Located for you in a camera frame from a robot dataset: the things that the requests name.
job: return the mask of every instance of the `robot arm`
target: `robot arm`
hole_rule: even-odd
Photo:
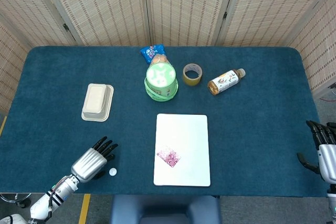
[[[118,146],[117,144],[110,146],[112,143],[111,140],[102,145],[106,139],[106,136],[103,137],[92,148],[89,148],[72,165],[71,174],[63,177],[52,189],[32,205],[30,208],[29,224],[45,223],[52,217],[52,212],[78,189],[77,185],[79,183],[86,183],[96,175],[103,174],[100,170],[108,161],[114,159],[114,155],[109,154]]]
[[[313,134],[319,166],[308,163],[302,153],[297,153],[297,156],[305,168],[320,174],[322,179],[330,184],[327,193],[333,218],[331,223],[336,224],[336,123],[328,123],[326,126],[313,121],[306,123]]]

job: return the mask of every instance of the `beverage bottle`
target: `beverage bottle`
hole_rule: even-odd
[[[232,69],[217,78],[211,80],[208,83],[208,88],[213,95],[217,95],[222,91],[232,87],[233,85],[237,84],[242,77],[245,76],[245,70],[240,68],[238,70]]]

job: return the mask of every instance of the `masking tape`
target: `masking tape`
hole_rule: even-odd
[[[195,79],[189,78],[185,73],[188,71],[194,71],[198,74],[198,77]],[[185,84],[189,85],[189,86],[195,86],[199,83],[199,81],[201,80],[202,77],[202,69],[199,65],[195,64],[195,63],[189,63],[187,65],[185,65],[185,67],[183,68],[183,81]]]

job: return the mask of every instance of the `woven screen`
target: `woven screen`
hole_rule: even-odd
[[[325,0],[291,42],[301,56],[315,92],[336,77],[336,0]]]
[[[30,48],[0,23],[0,110],[8,113]]]
[[[71,45],[43,0],[0,0],[0,13],[34,46]]]
[[[223,0],[150,0],[154,42],[208,46]]]
[[[85,45],[144,46],[142,0],[60,0]]]
[[[237,0],[223,46],[278,46],[313,0]]]

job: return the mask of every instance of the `pink pattern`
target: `pink pattern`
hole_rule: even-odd
[[[166,147],[165,149],[159,151],[157,153],[157,156],[162,158],[167,164],[169,164],[170,167],[174,167],[181,159],[179,154],[177,154],[176,151],[172,150],[169,147]]]

